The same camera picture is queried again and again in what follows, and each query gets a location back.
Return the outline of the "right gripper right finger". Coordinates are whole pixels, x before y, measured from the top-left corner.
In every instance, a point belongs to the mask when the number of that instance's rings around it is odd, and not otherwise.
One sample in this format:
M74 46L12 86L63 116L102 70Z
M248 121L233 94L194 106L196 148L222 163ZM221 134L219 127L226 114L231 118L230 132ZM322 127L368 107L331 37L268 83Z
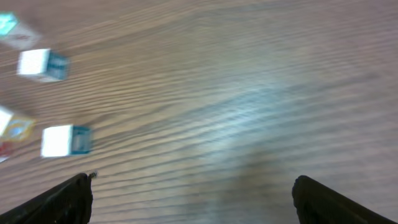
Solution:
M306 175L292 188L300 224L397 224Z

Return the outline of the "wooden block yellow side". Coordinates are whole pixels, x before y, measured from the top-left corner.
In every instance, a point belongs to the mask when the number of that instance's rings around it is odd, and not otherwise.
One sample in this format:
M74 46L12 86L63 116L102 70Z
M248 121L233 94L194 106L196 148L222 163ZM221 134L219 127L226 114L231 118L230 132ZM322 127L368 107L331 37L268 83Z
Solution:
M34 119L1 106L1 141L23 141L34 125Z

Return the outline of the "wooden block teal side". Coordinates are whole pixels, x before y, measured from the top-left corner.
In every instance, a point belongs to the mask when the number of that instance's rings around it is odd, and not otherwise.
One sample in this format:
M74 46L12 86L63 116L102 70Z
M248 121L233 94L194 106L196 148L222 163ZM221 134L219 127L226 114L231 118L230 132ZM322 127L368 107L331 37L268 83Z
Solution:
M40 156L45 158L88 154L92 131L73 124L52 126L42 132Z

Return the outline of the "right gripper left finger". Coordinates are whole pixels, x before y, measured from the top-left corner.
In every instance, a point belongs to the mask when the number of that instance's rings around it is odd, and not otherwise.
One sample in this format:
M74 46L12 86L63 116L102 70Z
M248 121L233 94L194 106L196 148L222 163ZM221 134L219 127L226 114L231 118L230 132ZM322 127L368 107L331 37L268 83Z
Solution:
M79 173L50 190L1 214L1 224L88 224L96 172Z

